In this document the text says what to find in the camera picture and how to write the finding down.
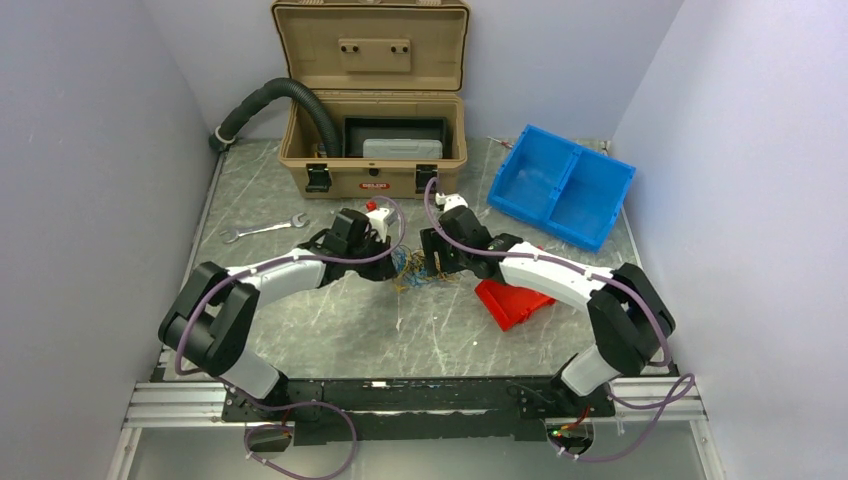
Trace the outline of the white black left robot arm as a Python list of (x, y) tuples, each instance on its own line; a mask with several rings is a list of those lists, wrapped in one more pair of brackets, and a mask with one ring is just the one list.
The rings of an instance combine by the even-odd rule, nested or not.
[(295, 293), (317, 290), (349, 272), (381, 282), (395, 277), (388, 230), (403, 228), (398, 208), (367, 213), (343, 208), (332, 225), (290, 252), (248, 266), (194, 268), (158, 328), (158, 338), (182, 360), (248, 395), (264, 420), (279, 417), (290, 400), (288, 377), (247, 345), (258, 310)]

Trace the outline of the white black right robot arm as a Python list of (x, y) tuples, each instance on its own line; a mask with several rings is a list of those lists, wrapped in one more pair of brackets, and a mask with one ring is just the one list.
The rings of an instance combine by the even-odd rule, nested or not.
[(469, 271), (480, 280), (529, 290), (567, 304), (590, 320), (592, 344), (558, 370), (551, 401), (574, 415), (608, 382), (638, 375), (649, 365), (671, 361), (669, 337), (676, 328), (645, 272), (633, 263), (594, 267), (545, 252), (511, 234), (492, 235), (464, 204), (435, 214), (421, 243), (428, 267), (444, 273)]

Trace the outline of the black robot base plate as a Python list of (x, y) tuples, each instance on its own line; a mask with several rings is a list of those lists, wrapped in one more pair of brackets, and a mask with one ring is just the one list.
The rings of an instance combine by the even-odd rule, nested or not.
[(549, 376), (292, 379), (288, 393), (289, 402), (267, 411), (228, 389), (222, 419), (285, 420), (294, 429), (295, 445), (316, 446), (351, 438), (542, 441), (544, 425), (615, 414), (604, 388), (574, 399)]

